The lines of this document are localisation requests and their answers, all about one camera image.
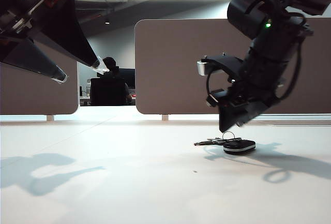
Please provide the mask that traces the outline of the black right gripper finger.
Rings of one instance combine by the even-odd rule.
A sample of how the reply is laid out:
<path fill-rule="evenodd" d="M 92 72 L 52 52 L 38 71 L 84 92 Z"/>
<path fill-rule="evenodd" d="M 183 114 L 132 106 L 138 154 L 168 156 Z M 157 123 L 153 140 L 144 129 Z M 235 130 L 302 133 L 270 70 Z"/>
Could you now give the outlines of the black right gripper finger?
<path fill-rule="evenodd" d="M 257 115 L 257 112 L 254 110 L 239 110 L 236 112 L 236 121 L 235 124 L 238 127 L 243 126 L 244 124 L 251 121 L 253 118 L 255 118 Z"/>
<path fill-rule="evenodd" d="M 219 106 L 219 130 L 225 132 L 238 122 L 242 122 L 247 114 L 244 108 Z"/>

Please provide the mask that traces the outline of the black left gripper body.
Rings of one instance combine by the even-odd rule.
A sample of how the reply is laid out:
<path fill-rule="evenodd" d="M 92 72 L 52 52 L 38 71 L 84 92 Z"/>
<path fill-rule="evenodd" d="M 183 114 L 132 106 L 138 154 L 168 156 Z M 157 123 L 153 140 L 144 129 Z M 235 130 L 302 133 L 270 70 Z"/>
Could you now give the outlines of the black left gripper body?
<path fill-rule="evenodd" d="M 1 40 L 22 40 L 43 29 L 72 0 L 1 0 Z"/>

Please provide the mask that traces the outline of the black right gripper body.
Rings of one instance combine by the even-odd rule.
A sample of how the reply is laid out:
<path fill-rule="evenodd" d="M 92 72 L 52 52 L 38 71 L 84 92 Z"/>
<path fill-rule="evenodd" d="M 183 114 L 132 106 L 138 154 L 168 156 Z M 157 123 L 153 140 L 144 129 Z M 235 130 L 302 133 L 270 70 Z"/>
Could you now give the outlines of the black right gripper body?
<path fill-rule="evenodd" d="M 291 88 L 282 97 L 276 96 L 276 89 L 288 61 L 276 61 L 251 50 L 240 64 L 235 82 L 220 99 L 224 107 L 254 110 L 257 115 L 264 113 L 282 99 L 287 98 Z"/>

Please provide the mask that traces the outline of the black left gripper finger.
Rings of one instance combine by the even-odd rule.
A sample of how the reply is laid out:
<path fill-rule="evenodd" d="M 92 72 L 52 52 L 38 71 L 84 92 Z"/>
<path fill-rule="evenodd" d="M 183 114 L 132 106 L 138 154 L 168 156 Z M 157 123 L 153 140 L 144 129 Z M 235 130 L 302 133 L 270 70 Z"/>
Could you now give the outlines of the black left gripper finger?
<path fill-rule="evenodd" d="M 75 0 L 67 0 L 59 11 L 52 14 L 41 33 L 71 54 L 77 62 L 97 73 L 109 71 L 102 59 L 93 51 L 80 27 Z"/>
<path fill-rule="evenodd" d="M 1 63 L 47 76 L 60 83 L 67 80 L 65 72 L 30 39 L 1 45 Z"/>

